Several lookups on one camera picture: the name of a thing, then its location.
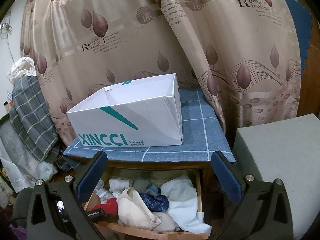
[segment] gray box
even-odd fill
[[[320,120],[313,114],[238,128],[233,148],[237,166],[258,180],[283,180],[295,239],[320,210]]]

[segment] beige curtain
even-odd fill
[[[284,0],[28,0],[21,41],[66,145],[73,106],[165,73],[201,87],[229,141],[297,113],[299,45]]]

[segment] white wall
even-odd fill
[[[8,40],[14,61],[17,61],[20,58],[20,35],[26,2],[27,0],[15,0],[11,7],[10,25],[12,26],[12,31],[8,34]],[[9,22],[9,15],[10,12],[7,13],[5,19],[3,19],[1,23],[4,23],[4,20]],[[7,101],[7,90],[11,92],[13,88],[6,77],[7,72],[13,65],[13,61],[10,56],[5,35],[0,34],[0,36],[0,118],[2,118],[7,113],[3,106],[3,103]]]

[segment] gray plaid fabric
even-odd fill
[[[10,123],[38,161],[53,163],[59,153],[57,132],[37,77],[24,76],[12,90]]]

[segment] wooden drawer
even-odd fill
[[[109,179],[121,178],[121,179],[135,179],[138,177],[149,178],[155,185],[162,185],[172,179],[178,178],[182,175],[188,175],[191,179],[193,186],[197,190],[198,195],[198,212],[202,212],[202,200],[201,200],[201,184],[199,169],[194,170],[170,170],[170,171],[145,171],[145,170],[133,170],[133,169],[119,169],[119,168],[107,168],[103,173],[101,179],[105,182],[105,188],[109,187]],[[100,204],[100,199],[95,192],[92,193],[89,201],[86,203],[84,209],[90,211],[95,205]],[[120,225],[117,223],[108,223],[106,221],[98,222],[98,225],[108,228],[111,231],[118,233],[131,235],[135,237],[142,237],[147,239],[158,240],[203,240],[208,239],[208,234],[193,234],[190,232],[172,232],[162,233],[150,230],[139,229],[135,227],[129,227]]]

